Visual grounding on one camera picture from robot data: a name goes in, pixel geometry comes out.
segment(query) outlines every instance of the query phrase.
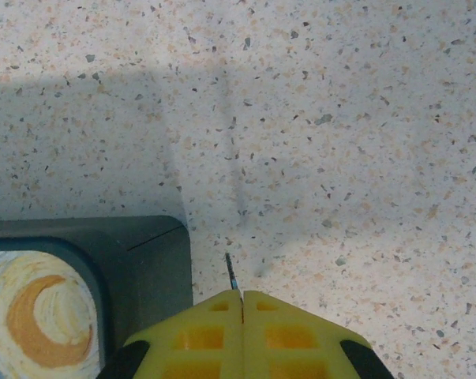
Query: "terrazzo surface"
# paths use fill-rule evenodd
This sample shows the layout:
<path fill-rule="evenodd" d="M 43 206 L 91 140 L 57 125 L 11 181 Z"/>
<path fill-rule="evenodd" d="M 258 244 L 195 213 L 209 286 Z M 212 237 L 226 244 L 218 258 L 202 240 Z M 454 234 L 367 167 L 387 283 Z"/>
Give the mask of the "terrazzo surface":
<path fill-rule="evenodd" d="M 397 378 L 476 377 L 476 0 L 0 2 L 0 220 L 168 214 Z"/>

